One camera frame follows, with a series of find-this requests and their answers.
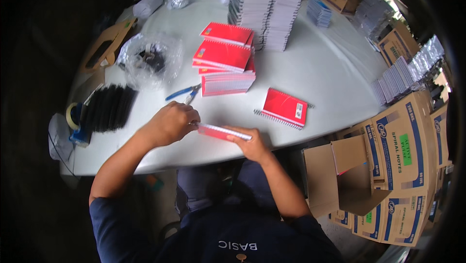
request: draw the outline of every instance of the barcode label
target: barcode label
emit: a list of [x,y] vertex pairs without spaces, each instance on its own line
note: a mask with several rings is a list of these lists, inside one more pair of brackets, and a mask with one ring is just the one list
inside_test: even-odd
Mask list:
[[302,115],[302,104],[297,103],[296,104],[296,114],[294,115],[294,117],[296,117],[297,119],[301,119],[301,115]]

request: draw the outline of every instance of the white notebook stack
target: white notebook stack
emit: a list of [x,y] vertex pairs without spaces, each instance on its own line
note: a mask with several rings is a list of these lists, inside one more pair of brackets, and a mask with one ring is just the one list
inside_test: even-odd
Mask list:
[[253,45],[262,49],[267,16],[272,0],[230,0],[228,23],[244,26],[254,31]]
[[301,0],[272,0],[264,36],[265,50],[284,51]]

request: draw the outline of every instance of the hand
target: hand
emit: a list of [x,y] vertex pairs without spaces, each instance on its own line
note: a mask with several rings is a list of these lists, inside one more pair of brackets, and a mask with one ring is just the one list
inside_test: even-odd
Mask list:
[[139,133],[152,148],[172,144],[198,129],[190,125],[192,121],[200,122],[199,113],[191,105],[172,101],[162,107]]
[[262,138],[260,137],[260,132],[257,128],[244,128],[237,126],[224,127],[232,131],[241,132],[252,136],[252,139],[248,141],[245,141],[242,138],[238,138],[237,136],[230,135],[226,137],[240,147],[240,149],[243,151],[244,156],[248,158],[248,160],[258,162],[260,164],[264,161],[264,159],[266,159],[272,154],[262,141]]

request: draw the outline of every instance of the metal spiral binding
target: metal spiral binding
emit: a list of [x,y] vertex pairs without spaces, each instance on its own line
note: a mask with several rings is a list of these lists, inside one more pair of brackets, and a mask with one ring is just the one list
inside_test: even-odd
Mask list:
[[292,124],[291,122],[288,122],[288,121],[286,121],[286,120],[282,120],[282,119],[273,117],[273,116],[271,116],[271,115],[264,114],[264,113],[262,113],[262,111],[259,110],[259,109],[254,109],[254,114],[259,115],[259,116],[262,116],[262,117],[264,117],[264,118],[266,118],[266,119],[270,119],[270,120],[279,122],[279,123],[281,123],[281,124],[290,126],[290,127],[294,128],[294,129],[297,129],[297,130],[299,130],[299,131],[302,130],[302,127],[300,127],[300,126],[297,126],[297,125],[295,125],[295,124]]

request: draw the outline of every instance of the blue logo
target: blue logo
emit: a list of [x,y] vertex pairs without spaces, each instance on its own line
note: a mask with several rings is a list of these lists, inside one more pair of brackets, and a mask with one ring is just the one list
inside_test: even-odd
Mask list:
[[383,126],[383,124],[377,124],[377,130],[382,138],[387,137],[387,132],[385,131],[385,126]]
[[435,130],[436,130],[437,132],[440,132],[440,122],[439,122],[438,120],[436,120],[436,121],[434,122],[434,126],[435,126]]
[[395,212],[395,204],[392,201],[388,202],[388,212],[391,214]]

